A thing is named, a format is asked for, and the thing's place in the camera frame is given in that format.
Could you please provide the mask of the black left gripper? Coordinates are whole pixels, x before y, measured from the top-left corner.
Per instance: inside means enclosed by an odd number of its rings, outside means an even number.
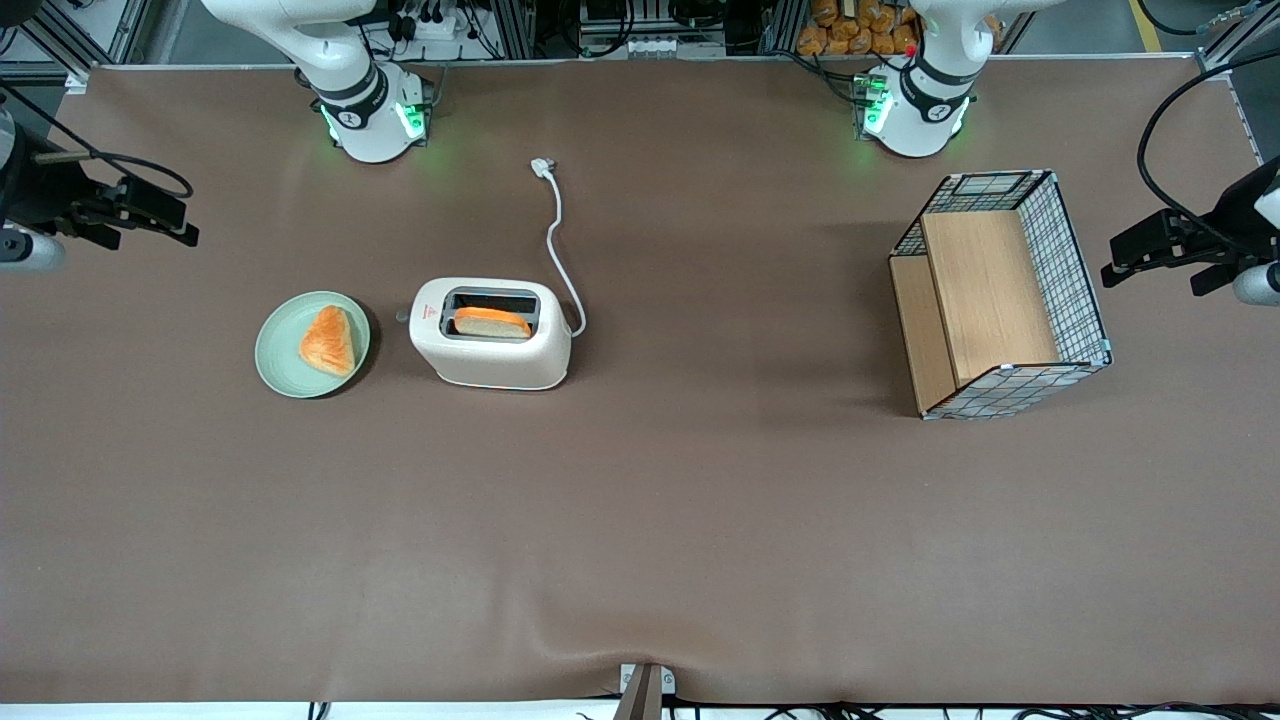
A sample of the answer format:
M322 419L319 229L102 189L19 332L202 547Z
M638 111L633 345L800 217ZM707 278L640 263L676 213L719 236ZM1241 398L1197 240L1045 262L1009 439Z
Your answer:
M1279 158L1263 163L1226 187L1215 206L1196 214L1175 202L1187 231L1175 265L1208 263L1242 265L1277 260L1277 223L1257 202L1277 192ZM1174 210L1161 209L1110 240L1111 264L1101 268L1101 284L1110 290L1142 272L1139 266L1174 256Z

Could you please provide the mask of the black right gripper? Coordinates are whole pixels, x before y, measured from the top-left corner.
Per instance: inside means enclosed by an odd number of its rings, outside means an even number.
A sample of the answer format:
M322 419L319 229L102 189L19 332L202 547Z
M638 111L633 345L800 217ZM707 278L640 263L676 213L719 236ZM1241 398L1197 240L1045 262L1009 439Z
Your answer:
M88 152L12 150L3 163L3 219L23 229L67 237L119 237L109 187L87 177ZM197 247L200 228L186 218L186 202L146 179L124 177L116 186L116 215Z

